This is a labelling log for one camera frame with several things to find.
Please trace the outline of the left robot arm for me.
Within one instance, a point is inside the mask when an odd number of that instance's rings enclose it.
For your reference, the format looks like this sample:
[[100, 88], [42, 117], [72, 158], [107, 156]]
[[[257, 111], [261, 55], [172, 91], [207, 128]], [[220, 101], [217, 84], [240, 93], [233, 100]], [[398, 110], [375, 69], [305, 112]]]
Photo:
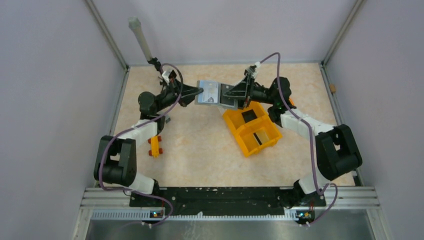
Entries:
[[157, 95], [144, 91], [137, 99], [140, 118], [130, 128], [115, 136], [104, 135], [99, 141], [94, 179], [99, 183], [115, 184], [117, 189], [127, 189], [141, 194], [149, 207], [160, 202], [155, 190], [155, 180], [138, 172], [137, 148], [156, 137], [165, 126], [166, 114], [176, 105], [186, 107], [204, 90], [175, 79], [165, 84]]

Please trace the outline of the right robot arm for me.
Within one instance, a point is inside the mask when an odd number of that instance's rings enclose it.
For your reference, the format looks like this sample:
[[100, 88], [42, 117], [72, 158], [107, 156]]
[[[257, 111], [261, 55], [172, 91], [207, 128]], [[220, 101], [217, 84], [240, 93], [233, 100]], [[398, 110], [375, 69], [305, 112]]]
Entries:
[[250, 66], [243, 79], [226, 89], [222, 96], [235, 100], [239, 109], [251, 102], [269, 104], [270, 120], [281, 128], [289, 129], [309, 140], [310, 174], [293, 185], [293, 200], [299, 206], [307, 206], [314, 198], [313, 193], [322, 195], [331, 182], [363, 164], [353, 132], [346, 124], [331, 125], [303, 113], [291, 101], [291, 83], [278, 75], [270, 87], [256, 81], [257, 66]]

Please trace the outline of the grey leather card holder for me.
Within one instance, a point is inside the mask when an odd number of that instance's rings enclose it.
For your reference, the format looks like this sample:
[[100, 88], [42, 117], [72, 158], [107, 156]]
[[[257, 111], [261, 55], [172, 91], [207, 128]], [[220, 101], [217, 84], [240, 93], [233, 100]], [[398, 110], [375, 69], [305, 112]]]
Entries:
[[224, 96], [234, 85], [212, 80], [198, 80], [196, 86], [203, 90], [195, 96], [194, 103], [201, 106], [213, 106], [222, 109], [237, 110], [238, 101]]

